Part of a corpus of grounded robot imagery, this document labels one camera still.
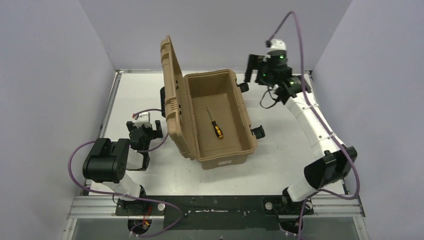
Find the yellow black handled screwdriver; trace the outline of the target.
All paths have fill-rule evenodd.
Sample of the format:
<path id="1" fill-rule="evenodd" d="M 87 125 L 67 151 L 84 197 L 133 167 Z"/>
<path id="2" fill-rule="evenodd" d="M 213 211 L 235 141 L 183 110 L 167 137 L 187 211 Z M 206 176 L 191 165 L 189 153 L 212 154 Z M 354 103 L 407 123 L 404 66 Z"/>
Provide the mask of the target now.
<path id="1" fill-rule="evenodd" d="M 217 124 L 217 122 L 215 121 L 215 119 L 213 118 L 213 116 L 212 116 L 212 114 L 211 114 L 211 112 L 210 112 L 210 110 L 209 110 L 208 107 L 206 107 L 206 111 L 208 113 L 208 116 L 210 118 L 211 124 L 213 126 L 213 129 L 214 129 L 214 132 L 215 132 L 217 138 L 218 139 L 222 139 L 224 136 L 223 136 L 223 132 L 222 132 L 221 128 L 219 127 L 219 125 Z"/>

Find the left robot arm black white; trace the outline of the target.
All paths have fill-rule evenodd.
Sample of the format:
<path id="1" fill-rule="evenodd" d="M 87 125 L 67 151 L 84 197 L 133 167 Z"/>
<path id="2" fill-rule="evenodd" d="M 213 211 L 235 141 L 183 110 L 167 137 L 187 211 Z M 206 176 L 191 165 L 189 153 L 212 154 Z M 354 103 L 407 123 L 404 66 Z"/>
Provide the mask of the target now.
<path id="1" fill-rule="evenodd" d="M 87 180 L 101 183 L 119 194 L 120 200 L 129 201 L 128 208 L 137 216 L 148 210 L 148 201 L 142 185 L 127 174 L 129 171 L 146 171 L 150 163 L 150 144 L 164 137 L 160 120 L 127 121 L 128 138 L 112 141 L 98 138 L 89 151 L 82 167 Z"/>

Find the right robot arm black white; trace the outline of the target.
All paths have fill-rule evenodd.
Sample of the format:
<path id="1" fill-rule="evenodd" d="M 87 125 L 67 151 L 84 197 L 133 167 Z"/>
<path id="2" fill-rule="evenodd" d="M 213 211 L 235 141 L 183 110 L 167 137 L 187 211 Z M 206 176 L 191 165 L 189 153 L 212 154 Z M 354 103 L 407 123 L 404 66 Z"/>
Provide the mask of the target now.
<path id="1" fill-rule="evenodd" d="M 285 50 L 271 50 L 266 55 L 249 54 L 246 83 L 250 82 L 253 71 L 257 72 L 255 82 L 274 91 L 274 102 L 281 102 L 295 117 L 315 157 L 315 161 L 304 167 L 300 180 L 282 191 L 282 209 L 292 215 L 309 196 L 346 177 L 357 151 L 342 143 L 329 127 L 304 77 L 294 75 L 287 65 Z"/>

